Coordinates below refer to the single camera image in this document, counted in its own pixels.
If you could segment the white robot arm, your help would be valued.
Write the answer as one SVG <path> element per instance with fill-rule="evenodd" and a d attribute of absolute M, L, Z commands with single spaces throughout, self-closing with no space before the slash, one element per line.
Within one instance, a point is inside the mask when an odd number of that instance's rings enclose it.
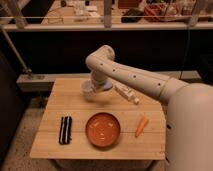
<path fill-rule="evenodd" d="M 165 171 L 213 171 L 213 86 L 116 63 L 103 45 L 86 58 L 92 85 L 111 77 L 165 104 Z"/>

